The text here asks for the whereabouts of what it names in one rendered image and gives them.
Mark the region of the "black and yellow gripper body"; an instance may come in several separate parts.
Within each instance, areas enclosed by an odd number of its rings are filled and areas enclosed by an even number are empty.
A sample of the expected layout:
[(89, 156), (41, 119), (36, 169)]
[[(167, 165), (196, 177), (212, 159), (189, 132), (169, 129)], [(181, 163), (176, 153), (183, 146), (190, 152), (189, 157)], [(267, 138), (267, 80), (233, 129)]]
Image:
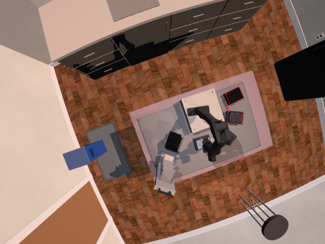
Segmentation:
[(203, 151), (204, 153), (207, 153), (207, 150), (206, 150), (206, 146), (208, 145), (207, 142), (209, 142), (208, 138), (204, 138), (203, 141), (202, 141), (202, 144), (203, 144)]

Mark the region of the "white microplate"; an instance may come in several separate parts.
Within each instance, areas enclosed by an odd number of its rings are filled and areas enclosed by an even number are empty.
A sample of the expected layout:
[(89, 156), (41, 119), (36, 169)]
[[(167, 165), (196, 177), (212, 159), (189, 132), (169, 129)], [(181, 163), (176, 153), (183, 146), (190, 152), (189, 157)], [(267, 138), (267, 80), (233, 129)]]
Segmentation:
[(202, 141), (201, 140), (197, 140), (197, 147), (198, 149), (201, 149), (202, 148)]

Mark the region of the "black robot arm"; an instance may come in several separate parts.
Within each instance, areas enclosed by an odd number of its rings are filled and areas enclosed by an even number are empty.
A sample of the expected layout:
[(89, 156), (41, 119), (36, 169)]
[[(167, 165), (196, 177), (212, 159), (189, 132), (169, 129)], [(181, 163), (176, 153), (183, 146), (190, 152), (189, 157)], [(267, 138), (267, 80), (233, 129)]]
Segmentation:
[[(214, 142), (207, 142), (206, 150), (208, 152), (208, 159), (210, 162), (216, 161), (216, 156), (221, 153), (221, 148), (232, 140), (230, 130), (227, 122), (218, 120), (210, 114), (209, 106), (200, 106), (194, 108), (187, 108), (188, 116), (198, 115), (204, 119), (210, 126), (211, 133), (214, 137)], [(220, 135), (220, 133), (225, 134)]]

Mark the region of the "grey rack with shelves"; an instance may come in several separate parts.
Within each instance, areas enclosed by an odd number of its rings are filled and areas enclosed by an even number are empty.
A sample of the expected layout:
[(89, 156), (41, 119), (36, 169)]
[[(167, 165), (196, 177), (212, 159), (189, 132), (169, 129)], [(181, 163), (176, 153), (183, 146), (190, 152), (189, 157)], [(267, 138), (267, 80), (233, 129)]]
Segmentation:
[[(156, 176), (156, 183), (155, 185), (167, 188), (170, 190), (175, 191), (175, 186), (174, 186), (174, 176), (176, 174), (176, 170), (174, 165), (174, 162), (168, 161), (164, 159), (164, 156), (170, 155), (164, 152), (161, 152), (159, 161), (158, 161), (158, 168), (157, 168), (157, 176)], [(173, 155), (170, 155), (173, 156)], [(173, 156), (175, 158), (175, 156)], [(164, 159), (164, 161), (163, 161)], [(162, 164), (162, 166), (161, 166)]]

